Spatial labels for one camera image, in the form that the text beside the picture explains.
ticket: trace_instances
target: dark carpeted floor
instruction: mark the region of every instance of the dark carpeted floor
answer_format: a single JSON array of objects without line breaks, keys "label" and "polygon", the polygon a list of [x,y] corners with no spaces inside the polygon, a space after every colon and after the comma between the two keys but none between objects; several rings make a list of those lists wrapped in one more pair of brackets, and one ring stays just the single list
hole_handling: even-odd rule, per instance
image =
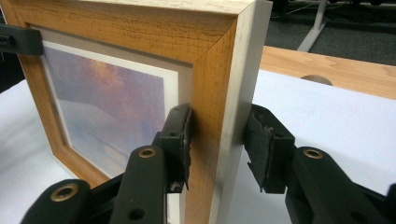
[{"label": "dark carpeted floor", "polygon": [[[306,7],[290,2],[288,11]],[[318,3],[279,18],[273,13],[265,45],[297,49],[312,28]],[[396,65],[396,6],[329,4],[326,26],[310,52],[353,60]]]}]

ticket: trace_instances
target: brown wooden frame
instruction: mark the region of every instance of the brown wooden frame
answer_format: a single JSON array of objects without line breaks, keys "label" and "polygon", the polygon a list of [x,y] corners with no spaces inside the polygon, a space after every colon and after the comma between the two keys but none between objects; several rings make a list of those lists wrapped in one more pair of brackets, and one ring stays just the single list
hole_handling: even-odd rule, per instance
[{"label": "brown wooden frame", "polygon": [[[8,24],[45,27],[192,64],[195,128],[186,222],[222,223],[271,4],[261,0],[171,3],[0,0]],[[106,181],[67,145],[40,59],[20,55],[20,60],[54,155],[92,187]]]}]

